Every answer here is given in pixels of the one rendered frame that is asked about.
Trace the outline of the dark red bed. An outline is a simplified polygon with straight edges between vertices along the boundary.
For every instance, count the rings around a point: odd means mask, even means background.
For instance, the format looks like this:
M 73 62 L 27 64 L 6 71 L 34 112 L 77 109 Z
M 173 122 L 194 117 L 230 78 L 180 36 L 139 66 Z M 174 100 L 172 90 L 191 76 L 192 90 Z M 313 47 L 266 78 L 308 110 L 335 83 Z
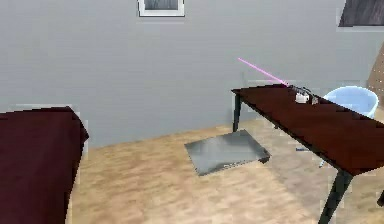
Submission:
M 0 224 L 65 224 L 88 138 L 68 106 L 0 113 Z

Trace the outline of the dark brown table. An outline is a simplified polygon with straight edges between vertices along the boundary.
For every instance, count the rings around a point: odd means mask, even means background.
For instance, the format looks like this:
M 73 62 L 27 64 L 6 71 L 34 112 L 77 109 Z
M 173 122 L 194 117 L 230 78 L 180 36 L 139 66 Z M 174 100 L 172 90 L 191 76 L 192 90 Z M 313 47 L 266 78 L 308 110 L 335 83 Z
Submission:
M 233 128 L 246 104 L 337 169 L 318 224 L 328 224 L 352 179 L 384 167 L 384 124 L 317 95 L 296 103 L 283 84 L 235 89 Z

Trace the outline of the white framed window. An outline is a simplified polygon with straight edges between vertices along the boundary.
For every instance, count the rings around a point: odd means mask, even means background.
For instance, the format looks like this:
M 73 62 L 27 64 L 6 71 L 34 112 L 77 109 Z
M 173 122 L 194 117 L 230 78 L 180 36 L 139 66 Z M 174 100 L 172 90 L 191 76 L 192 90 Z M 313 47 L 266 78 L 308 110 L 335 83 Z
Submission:
M 184 17 L 184 0 L 138 0 L 140 17 Z

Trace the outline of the light blue chair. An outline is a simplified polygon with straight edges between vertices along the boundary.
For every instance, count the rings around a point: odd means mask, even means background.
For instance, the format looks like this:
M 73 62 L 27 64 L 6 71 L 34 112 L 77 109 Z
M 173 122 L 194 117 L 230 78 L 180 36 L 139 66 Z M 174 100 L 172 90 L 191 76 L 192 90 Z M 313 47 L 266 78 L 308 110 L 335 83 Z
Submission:
M 324 99 L 373 118 L 379 104 L 378 96 L 360 86 L 343 86 L 328 92 Z

